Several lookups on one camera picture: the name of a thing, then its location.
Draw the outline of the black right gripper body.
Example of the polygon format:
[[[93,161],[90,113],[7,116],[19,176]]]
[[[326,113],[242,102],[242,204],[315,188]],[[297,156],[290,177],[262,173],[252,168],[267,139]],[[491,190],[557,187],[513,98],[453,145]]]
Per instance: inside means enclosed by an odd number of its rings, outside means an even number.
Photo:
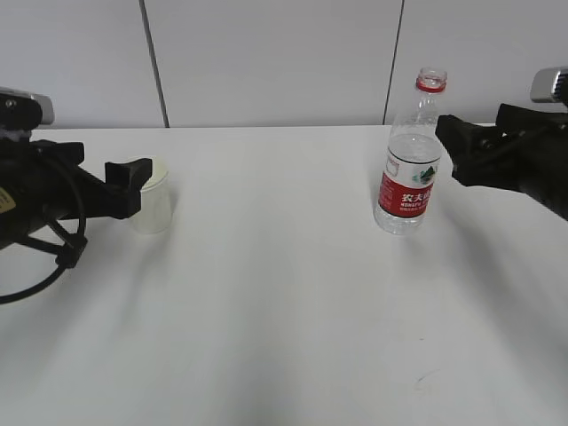
[[[567,113],[500,105],[495,123],[502,131],[494,156],[496,171],[457,171],[464,186],[524,193],[563,219],[567,218]]]

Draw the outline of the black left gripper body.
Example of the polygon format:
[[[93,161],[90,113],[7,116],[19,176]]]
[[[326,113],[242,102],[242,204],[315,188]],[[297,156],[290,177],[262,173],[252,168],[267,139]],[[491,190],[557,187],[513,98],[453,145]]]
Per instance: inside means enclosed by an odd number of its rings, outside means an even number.
[[[81,142],[1,141],[1,247],[47,226],[49,220],[125,219],[141,209],[128,192],[84,170]]]

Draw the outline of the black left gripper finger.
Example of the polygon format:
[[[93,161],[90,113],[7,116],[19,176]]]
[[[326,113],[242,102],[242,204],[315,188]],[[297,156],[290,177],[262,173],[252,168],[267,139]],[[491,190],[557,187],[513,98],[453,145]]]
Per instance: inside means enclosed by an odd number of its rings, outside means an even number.
[[[140,158],[123,163],[106,162],[106,183],[128,192],[140,191],[153,174],[153,162]]]

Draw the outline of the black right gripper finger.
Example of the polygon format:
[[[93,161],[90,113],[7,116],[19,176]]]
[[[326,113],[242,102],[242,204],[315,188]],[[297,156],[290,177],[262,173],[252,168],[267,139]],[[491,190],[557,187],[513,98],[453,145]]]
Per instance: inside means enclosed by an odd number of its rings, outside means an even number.
[[[457,171],[496,171],[503,168],[503,160],[494,156],[502,137],[498,127],[477,125],[444,114],[438,118],[435,134]]]

